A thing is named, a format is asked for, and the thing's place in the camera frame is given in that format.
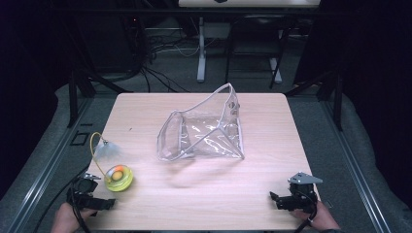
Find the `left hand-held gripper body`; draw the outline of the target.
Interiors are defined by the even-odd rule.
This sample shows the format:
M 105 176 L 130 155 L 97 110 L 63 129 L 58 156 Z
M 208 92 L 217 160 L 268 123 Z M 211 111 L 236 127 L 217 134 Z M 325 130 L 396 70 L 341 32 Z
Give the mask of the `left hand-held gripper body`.
M 99 177 L 85 173 L 75 178 L 66 193 L 66 202 L 80 210 L 87 208 L 99 210 L 100 201 L 93 197 L 93 191 L 97 187 L 96 180 Z

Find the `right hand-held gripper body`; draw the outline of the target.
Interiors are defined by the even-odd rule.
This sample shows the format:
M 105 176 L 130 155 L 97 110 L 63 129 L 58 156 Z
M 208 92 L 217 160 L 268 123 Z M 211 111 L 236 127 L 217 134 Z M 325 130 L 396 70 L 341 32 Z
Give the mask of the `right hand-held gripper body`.
M 292 202 L 288 207 L 288 210 L 313 212 L 318 202 L 315 185 L 317 183 L 322 183 L 323 180 L 303 172 L 298 172 L 289 178 L 288 182 L 290 183 L 289 191 L 292 195 Z

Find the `yellow-green round cat toy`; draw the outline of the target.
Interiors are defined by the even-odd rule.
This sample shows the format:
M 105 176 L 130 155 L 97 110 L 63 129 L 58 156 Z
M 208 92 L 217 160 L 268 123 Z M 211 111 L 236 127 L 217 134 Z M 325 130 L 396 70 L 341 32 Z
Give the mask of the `yellow-green round cat toy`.
M 93 132 L 89 148 L 92 161 L 103 175 L 105 186 L 113 192 L 127 190 L 133 182 L 133 173 L 124 164 L 120 147 L 105 139 L 100 132 Z

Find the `clear plastic zipper bag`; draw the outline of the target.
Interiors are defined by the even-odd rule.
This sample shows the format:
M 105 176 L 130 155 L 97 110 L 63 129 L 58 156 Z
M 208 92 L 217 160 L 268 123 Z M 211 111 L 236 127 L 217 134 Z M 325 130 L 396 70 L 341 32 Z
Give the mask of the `clear plastic zipper bag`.
M 240 104 L 226 83 L 186 110 L 175 110 L 161 127 L 157 157 L 174 161 L 194 157 L 244 159 Z

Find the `person's right hand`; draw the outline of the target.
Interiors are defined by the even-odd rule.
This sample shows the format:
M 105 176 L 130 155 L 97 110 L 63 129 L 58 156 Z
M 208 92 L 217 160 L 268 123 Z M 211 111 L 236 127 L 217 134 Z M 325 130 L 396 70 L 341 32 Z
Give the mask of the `person's right hand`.
M 293 211 L 292 215 L 302 220 L 308 220 L 310 225 L 320 233 L 326 233 L 328 230 L 341 229 L 328 208 L 322 202 L 317 203 L 317 213 L 315 216 L 311 216 L 301 210 Z

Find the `person's left hand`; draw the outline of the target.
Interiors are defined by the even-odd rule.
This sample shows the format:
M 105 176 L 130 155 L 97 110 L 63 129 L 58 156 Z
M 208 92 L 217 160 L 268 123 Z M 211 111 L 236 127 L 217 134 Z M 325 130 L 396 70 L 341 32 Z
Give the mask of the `person's left hand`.
M 79 228 L 80 224 L 73 207 L 68 203 L 62 203 L 54 215 L 51 233 L 75 233 Z

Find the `black metal stand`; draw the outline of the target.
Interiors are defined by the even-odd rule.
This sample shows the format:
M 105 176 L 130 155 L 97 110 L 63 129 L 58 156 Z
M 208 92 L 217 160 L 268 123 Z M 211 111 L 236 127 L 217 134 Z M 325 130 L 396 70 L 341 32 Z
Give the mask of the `black metal stand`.
M 72 127 L 79 118 L 78 91 L 85 98 L 93 98 L 95 96 L 96 90 L 91 83 L 92 81 L 101 83 L 116 93 L 130 93 L 130 90 L 126 90 L 106 80 L 95 72 L 82 67 L 73 67 L 68 78 L 70 107 L 68 128 Z
M 320 88 L 316 93 L 319 101 L 332 99 L 332 120 L 339 131 L 342 131 L 341 113 L 343 100 L 343 78 L 337 71 L 327 71 L 318 77 L 298 84 L 292 90 L 285 93 L 286 96 L 295 96 L 310 86 L 319 83 Z

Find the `white desk leg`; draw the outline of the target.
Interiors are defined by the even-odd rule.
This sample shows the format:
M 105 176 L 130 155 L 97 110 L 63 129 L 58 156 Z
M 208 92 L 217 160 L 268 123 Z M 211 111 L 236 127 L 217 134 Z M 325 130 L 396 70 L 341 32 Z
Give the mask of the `white desk leg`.
M 206 70 L 206 52 L 205 52 L 205 38 L 204 38 L 204 21 L 201 17 L 198 23 L 198 42 L 199 42 L 199 58 L 197 68 L 197 81 L 203 83 L 205 81 Z
M 281 77 L 281 74 L 280 74 L 280 71 L 279 71 L 277 59 L 276 58 L 270 58 L 269 62 L 270 62 L 270 67 L 271 67 L 273 75 L 274 75 L 274 83 L 275 84 L 281 84 L 283 82 L 283 80 L 282 80 L 282 77 Z

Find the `black chair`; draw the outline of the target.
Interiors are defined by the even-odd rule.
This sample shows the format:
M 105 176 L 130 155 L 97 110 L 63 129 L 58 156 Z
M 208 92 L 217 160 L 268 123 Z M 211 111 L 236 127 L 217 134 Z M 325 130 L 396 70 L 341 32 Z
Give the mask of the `black chair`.
M 229 81 L 230 73 L 266 72 L 271 74 L 269 87 L 272 88 L 274 75 L 270 58 L 276 58 L 278 67 L 283 59 L 289 36 L 296 24 L 294 17 L 282 15 L 246 15 L 230 24 L 225 47 L 226 63 L 224 81 Z M 247 61 L 261 57 L 269 62 L 267 69 L 258 69 Z

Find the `aluminium floor rail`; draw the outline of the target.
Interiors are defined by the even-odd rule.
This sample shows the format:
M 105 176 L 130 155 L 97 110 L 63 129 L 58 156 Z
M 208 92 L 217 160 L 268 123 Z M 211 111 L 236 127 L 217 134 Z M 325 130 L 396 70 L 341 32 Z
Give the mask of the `aluminium floor rail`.
M 330 125 L 333 134 L 337 138 L 341 149 L 343 150 L 343 160 L 347 167 L 351 179 L 353 180 L 355 187 L 358 191 L 360 199 L 366 209 L 369 218 L 374 226 L 376 233 L 393 233 L 387 220 L 385 219 L 383 212 L 373 194 L 372 190 L 365 179 L 365 176 L 361 170 L 361 167 L 355 157 L 355 154 L 346 138 L 345 132 L 340 130 L 335 124 L 333 119 L 333 110 L 328 102 L 321 101 L 321 108 L 323 109 L 328 124 Z
M 0 201 L 4 233 L 49 233 L 55 211 L 65 199 L 67 184 L 87 165 L 87 156 L 70 142 L 81 131 L 98 125 L 95 99 L 80 102 L 79 118 L 68 128 L 69 104 L 58 103 L 51 124 L 16 181 Z

